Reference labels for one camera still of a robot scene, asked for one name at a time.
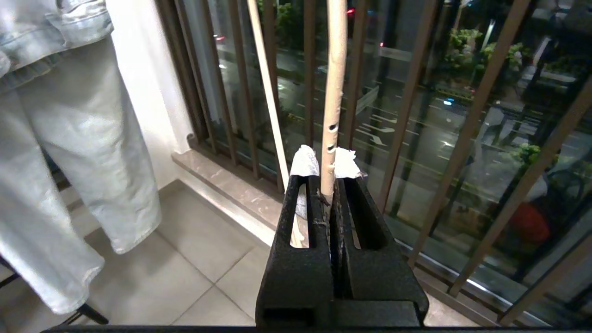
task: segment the railing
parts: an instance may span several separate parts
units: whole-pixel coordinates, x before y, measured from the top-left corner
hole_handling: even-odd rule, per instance
[[[192,113],[195,136],[189,138],[190,145],[227,156],[232,165],[248,169],[255,180],[273,182],[281,192],[273,146],[258,135],[265,133],[258,128],[266,127],[266,108],[255,97],[261,91],[260,77],[253,70],[258,64],[252,54],[246,4],[238,0],[158,3]],[[471,4],[484,9],[471,9]],[[276,29],[286,28],[278,28],[278,21],[286,19],[279,18],[278,5],[263,0],[261,10],[274,99],[282,106],[278,118],[285,146],[307,144],[318,149],[324,97],[319,63],[326,58],[320,50],[326,47],[321,31],[326,27],[318,26],[325,15],[323,1],[291,3],[291,10],[300,10],[301,16],[290,19],[303,23],[302,31],[290,31],[303,39],[304,65],[293,67],[304,73],[278,68],[278,63],[286,65],[283,58],[296,59],[300,54],[278,52]],[[405,10],[417,14],[409,51],[397,48],[403,38],[390,39],[402,29],[397,21],[406,19],[401,16]],[[539,2],[527,0],[358,0],[344,13],[353,33],[348,41],[341,145],[358,151],[361,169],[369,174],[370,192],[408,263],[423,272],[418,271],[418,276],[426,289],[483,325],[578,326],[590,325],[592,318],[592,140],[586,117],[592,105],[588,77],[592,46],[583,42],[592,30],[585,25],[590,18],[583,2],[545,10]],[[462,15],[475,11],[490,20],[475,23],[472,16]],[[230,28],[224,30],[224,23]],[[463,25],[476,28],[459,29]],[[540,25],[543,29],[535,31]],[[373,40],[369,31],[383,31],[382,41]],[[537,49],[527,50],[527,44]],[[229,48],[234,55],[228,59],[233,59],[219,59]],[[568,65],[583,65],[577,70],[554,70],[564,56],[571,59],[566,60]],[[368,69],[372,60],[379,62],[372,81],[377,85],[366,87],[365,69],[372,70]],[[231,83],[235,71],[227,68],[231,62],[236,62],[235,85]],[[402,66],[407,69],[402,82],[389,77],[397,76],[393,68]],[[283,83],[278,85],[278,73],[282,82],[289,82],[287,76],[303,78],[297,87],[288,88],[284,99],[279,96]],[[456,84],[455,75],[470,78]],[[292,103],[302,109],[300,115],[286,107],[291,98],[301,98]],[[434,101],[442,104],[431,104]],[[496,115],[503,119],[494,119]],[[463,121],[455,125],[458,118]],[[430,142],[433,136],[441,137]],[[567,141],[573,137],[580,141],[575,148]],[[441,143],[435,151],[434,145]],[[571,158],[571,164],[562,158]],[[499,167],[506,169],[500,172]],[[485,186],[473,184],[494,171],[502,176],[484,181]],[[506,186],[499,191],[499,184]],[[531,198],[541,184],[546,193]],[[572,196],[574,187],[578,194]],[[547,207],[552,213],[543,215],[544,206],[554,204],[560,209]],[[406,218],[409,212],[414,216]],[[464,219],[472,219],[469,226],[455,231],[453,225]],[[534,230],[544,236],[532,235]],[[521,247],[533,250],[524,253]],[[519,258],[517,263],[508,248]],[[565,279],[567,284],[581,283],[558,292]]]

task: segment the black plastic holder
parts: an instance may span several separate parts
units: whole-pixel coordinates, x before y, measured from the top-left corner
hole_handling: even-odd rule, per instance
[[[323,218],[319,177],[291,176],[259,296],[261,328],[421,326],[428,301],[363,180],[335,182]],[[309,248],[290,236],[298,190],[307,187]]]

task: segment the cloth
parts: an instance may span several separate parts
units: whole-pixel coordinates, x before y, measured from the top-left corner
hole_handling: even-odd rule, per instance
[[[68,313],[84,304],[104,260],[73,230],[40,146],[115,252],[147,237],[161,213],[111,39],[61,57],[49,73],[0,95],[0,254],[53,312]]]
[[[56,53],[112,31],[105,0],[0,0],[0,92],[47,73]]]

